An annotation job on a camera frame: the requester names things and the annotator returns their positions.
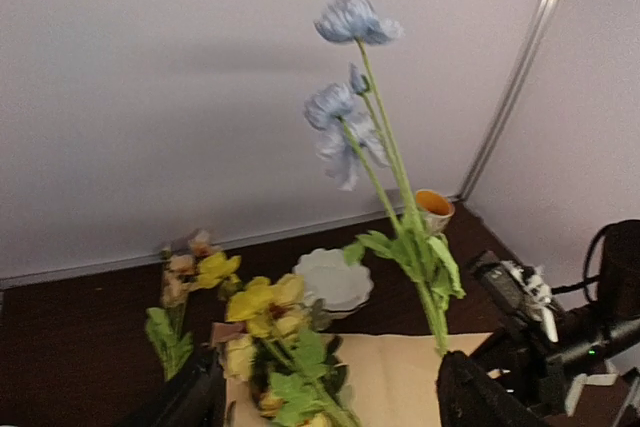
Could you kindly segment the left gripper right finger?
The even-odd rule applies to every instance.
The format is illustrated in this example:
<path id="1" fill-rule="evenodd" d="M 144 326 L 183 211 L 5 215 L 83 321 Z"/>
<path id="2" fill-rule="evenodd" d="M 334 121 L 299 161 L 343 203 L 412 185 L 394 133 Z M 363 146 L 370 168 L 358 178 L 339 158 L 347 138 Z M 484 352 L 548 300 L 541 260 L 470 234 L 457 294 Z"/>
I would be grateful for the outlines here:
<path id="1" fill-rule="evenodd" d="M 447 352 L 436 381 L 444 427 L 539 427 L 536 417 L 462 351 Z"/>

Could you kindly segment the bright yellow flower stem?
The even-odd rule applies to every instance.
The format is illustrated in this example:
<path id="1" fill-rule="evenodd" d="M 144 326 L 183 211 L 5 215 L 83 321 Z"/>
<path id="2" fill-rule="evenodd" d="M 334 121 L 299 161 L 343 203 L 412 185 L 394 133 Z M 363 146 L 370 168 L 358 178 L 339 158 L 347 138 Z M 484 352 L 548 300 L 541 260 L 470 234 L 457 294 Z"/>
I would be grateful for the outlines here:
<path id="1" fill-rule="evenodd" d="M 218 289 L 226 302 L 225 318 L 212 329 L 212 343 L 222 366 L 224 344 L 241 334 L 261 339 L 287 366 L 272 372 L 271 391 L 282 398 L 274 426 L 358 426 L 357 415 L 340 399 L 347 367 L 335 357 L 339 339 L 325 341 L 312 326 L 304 305 L 304 280 L 293 273 L 277 281 L 256 276 L 242 282 L 237 256 L 226 257 Z"/>

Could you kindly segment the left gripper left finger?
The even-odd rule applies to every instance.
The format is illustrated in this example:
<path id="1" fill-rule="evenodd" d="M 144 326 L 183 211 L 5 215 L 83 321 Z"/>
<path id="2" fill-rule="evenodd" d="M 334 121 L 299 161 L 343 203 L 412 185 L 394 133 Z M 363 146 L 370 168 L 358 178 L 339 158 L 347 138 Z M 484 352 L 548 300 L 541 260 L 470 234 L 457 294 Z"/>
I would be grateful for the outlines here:
<path id="1" fill-rule="evenodd" d="M 226 380 L 214 349 L 194 351 L 158 394 L 120 426 L 224 426 Z"/>

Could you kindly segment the cream yellow rose stem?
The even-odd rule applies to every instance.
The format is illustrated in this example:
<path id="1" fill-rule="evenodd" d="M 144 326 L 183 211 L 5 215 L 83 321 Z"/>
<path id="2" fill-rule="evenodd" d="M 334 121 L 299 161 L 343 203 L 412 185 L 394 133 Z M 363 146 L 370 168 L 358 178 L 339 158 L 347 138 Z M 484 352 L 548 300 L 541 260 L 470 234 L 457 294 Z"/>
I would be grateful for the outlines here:
<path id="1" fill-rule="evenodd" d="M 271 391 L 270 374 L 288 374 L 289 370 L 265 343 L 249 334 L 229 340 L 224 344 L 222 366 L 227 379 L 240 382 L 247 389 L 260 416 L 274 420 L 284 401 Z"/>

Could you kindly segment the white patterned mug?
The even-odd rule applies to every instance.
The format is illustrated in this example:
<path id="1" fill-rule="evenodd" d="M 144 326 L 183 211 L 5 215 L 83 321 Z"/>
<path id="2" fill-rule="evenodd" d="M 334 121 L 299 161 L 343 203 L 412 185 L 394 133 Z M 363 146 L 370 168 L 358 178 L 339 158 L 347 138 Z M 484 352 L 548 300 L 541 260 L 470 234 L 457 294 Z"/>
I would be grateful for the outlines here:
<path id="1" fill-rule="evenodd" d="M 453 203 L 438 192 L 420 189 L 415 193 L 417 207 L 432 234 L 442 233 L 455 214 Z"/>

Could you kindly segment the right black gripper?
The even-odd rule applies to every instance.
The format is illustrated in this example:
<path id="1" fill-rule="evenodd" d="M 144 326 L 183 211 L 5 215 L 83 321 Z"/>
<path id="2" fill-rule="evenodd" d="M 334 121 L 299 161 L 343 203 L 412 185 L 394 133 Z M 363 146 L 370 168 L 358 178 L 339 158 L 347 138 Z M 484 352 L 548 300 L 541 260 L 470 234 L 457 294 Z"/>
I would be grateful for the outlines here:
<path id="1" fill-rule="evenodd" d="M 611 385 L 611 358 L 639 342 L 639 222 L 601 228 L 591 240 L 580 282 L 551 287 L 559 341 L 548 340 L 520 311 L 524 293 L 486 250 L 468 264 L 503 316 L 471 355 L 533 413 L 574 413 L 584 386 Z"/>

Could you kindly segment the peach flower stem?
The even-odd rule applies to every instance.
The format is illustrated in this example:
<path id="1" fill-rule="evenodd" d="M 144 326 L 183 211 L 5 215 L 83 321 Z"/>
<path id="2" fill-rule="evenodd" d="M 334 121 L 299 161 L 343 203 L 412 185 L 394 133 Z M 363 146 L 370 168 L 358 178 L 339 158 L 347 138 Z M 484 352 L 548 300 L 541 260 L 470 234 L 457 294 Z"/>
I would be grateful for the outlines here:
<path id="1" fill-rule="evenodd" d="M 189 295 L 220 284 L 226 257 L 211 243 L 207 231 L 200 230 L 176 253 L 167 246 L 161 251 L 160 305 L 146 309 L 145 333 L 161 364 L 163 378 L 171 380 L 193 352 L 193 339 L 183 331 Z"/>

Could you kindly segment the blue flower stem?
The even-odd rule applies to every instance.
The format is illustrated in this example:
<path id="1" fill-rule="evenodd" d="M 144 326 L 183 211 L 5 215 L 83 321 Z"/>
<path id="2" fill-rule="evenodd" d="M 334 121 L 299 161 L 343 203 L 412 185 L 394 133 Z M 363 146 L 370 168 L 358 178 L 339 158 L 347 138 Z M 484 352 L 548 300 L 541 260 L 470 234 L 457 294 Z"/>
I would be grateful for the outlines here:
<path id="1" fill-rule="evenodd" d="M 354 189 L 366 171 L 395 233 L 359 235 L 345 257 L 361 259 L 370 250 L 399 265 L 417 290 L 437 353 L 445 355 L 449 302 L 465 295 L 459 266 L 446 236 L 420 211 L 366 51 L 396 41 L 402 27 L 380 16 L 370 0 L 331 0 L 314 28 L 331 44 L 356 46 L 363 63 L 350 68 L 348 82 L 332 83 L 306 100 L 304 117 L 319 134 L 317 154 L 342 190 Z"/>

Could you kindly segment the green and pink wrapping paper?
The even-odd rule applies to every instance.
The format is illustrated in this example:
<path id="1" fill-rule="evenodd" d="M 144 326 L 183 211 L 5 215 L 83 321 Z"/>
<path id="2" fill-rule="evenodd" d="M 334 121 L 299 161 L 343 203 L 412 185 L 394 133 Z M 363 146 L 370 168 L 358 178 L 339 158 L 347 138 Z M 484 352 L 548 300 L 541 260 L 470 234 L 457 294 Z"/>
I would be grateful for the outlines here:
<path id="1" fill-rule="evenodd" d="M 320 334 L 339 339 L 336 359 L 348 371 L 340 399 L 358 426 L 438 426 L 436 378 L 442 357 L 432 336 Z M 234 426 L 274 426 L 262 418 L 239 382 L 227 379 L 227 405 Z"/>

